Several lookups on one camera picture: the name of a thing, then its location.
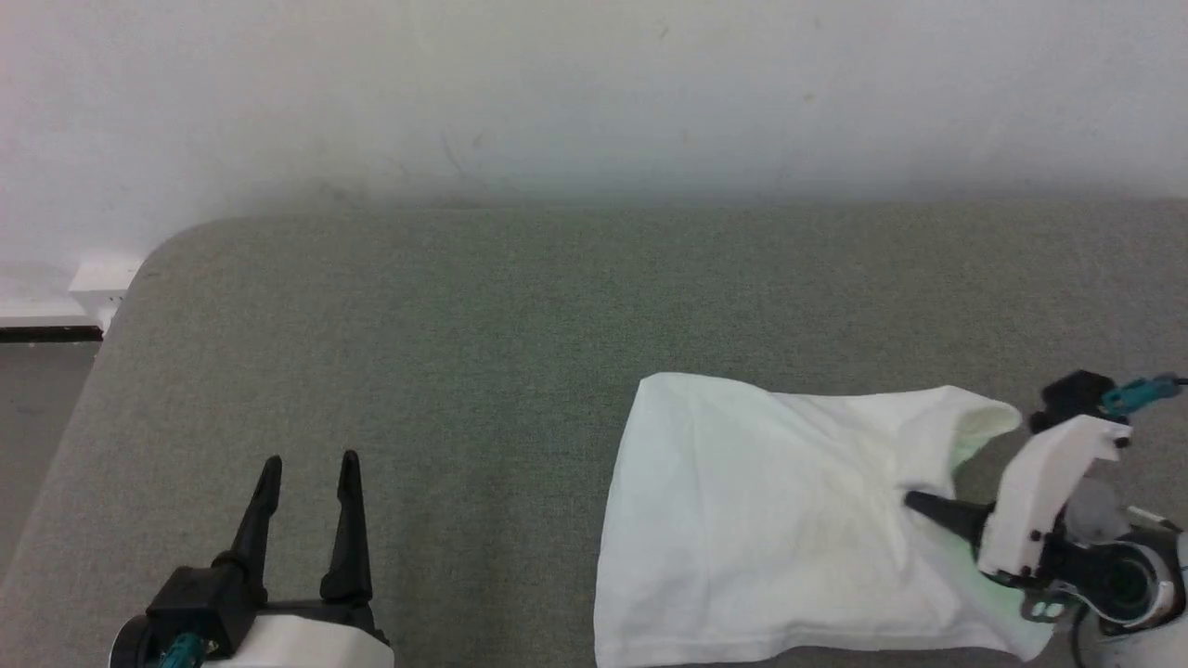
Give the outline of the grey-green fabric sofa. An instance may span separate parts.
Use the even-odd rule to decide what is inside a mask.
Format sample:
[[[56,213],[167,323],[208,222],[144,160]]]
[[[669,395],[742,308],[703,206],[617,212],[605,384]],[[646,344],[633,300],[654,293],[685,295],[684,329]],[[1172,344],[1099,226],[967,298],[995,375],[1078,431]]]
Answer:
[[[358,450],[413,668],[594,668],[604,508],[661,371],[796,393],[1188,372],[1188,198],[383,212],[162,244],[0,587],[0,668],[106,668],[283,459],[266,584],[315,597]]]

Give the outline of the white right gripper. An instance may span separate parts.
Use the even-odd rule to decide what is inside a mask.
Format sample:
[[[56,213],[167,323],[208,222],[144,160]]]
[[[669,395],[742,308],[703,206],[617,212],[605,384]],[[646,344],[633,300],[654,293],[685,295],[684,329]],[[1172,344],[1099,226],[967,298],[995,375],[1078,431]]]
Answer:
[[[904,505],[966,541],[984,574],[1035,574],[1044,538],[1087,470],[1117,461],[1116,440],[1131,435],[1129,424],[1078,415],[1026,440],[1001,473],[997,503],[906,492]]]

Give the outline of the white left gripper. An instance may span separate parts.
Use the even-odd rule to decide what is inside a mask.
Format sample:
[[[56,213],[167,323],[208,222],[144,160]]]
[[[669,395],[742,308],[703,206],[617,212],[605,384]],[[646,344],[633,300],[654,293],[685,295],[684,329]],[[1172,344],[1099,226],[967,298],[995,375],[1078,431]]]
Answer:
[[[282,456],[268,456],[232,546],[217,555],[217,566],[233,566],[240,573],[249,601],[268,598],[265,561],[282,477]],[[343,453],[339,504],[339,529],[320,597],[331,604],[368,604],[373,597],[368,519],[356,450]],[[391,647],[356,628],[298,616],[260,616],[238,650],[200,668],[397,668],[397,658]]]

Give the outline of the white wall trunking box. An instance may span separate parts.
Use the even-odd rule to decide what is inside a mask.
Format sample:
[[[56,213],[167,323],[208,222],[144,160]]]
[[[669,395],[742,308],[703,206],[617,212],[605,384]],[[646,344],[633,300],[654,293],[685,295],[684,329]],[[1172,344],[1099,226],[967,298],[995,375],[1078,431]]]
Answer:
[[[81,263],[68,286],[68,295],[94,321],[97,329],[106,333],[141,265],[143,259]]]

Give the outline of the dark skirting strip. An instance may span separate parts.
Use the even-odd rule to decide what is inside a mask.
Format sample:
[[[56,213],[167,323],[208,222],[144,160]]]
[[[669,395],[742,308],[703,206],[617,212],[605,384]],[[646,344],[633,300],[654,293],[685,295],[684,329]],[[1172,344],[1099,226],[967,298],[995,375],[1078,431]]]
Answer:
[[[103,330],[97,326],[0,326],[0,345],[82,344],[103,340]]]

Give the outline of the white t-shirt with grey stitching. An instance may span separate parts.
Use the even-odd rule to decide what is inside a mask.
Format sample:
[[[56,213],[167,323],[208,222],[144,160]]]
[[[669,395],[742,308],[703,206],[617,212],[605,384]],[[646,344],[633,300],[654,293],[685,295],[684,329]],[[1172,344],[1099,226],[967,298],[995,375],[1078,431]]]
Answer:
[[[798,647],[1040,656],[1053,628],[905,508],[1020,424],[956,386],[776,393],[658,373],[636,390],[608,489],[598,668],[756,662]]]

